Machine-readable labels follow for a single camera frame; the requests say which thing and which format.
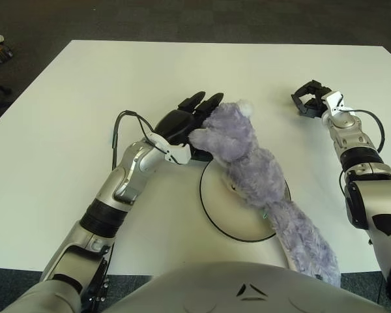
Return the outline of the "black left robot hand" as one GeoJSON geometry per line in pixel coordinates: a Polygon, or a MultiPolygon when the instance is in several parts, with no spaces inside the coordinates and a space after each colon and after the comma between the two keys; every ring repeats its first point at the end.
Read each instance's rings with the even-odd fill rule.
{"type": "Polygon", "coordinates": [[[210,162],[212,155],[209,152],[196,149],[189,141],[189,134],[201,128],[204,120],[221,103],[224,94],[216,93],[210,98],[203,100],[205,92],[200,91],[193,96],[184,99],[177,109],[170,111],[156,125],[154,132],[161,135],[171,145],[189,144],[191,159],[201,162],[210,162]]]}

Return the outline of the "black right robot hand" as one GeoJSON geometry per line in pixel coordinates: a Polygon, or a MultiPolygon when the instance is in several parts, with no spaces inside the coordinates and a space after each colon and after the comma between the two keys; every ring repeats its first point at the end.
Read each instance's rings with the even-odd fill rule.
{"type": "Polygon", "coordinates": [[[332,92],[330,88],[323,86],[316,80],[312,80],[297,89],[291,95],[291,98],[301,116],[321,118],[327,110],[327,105],[323,103],[323,96],[330,92],[332,92]],[[301,101],[300,98],[306,95],[311,95],[313,98],[310,98],[307,102],[301,101]]]}

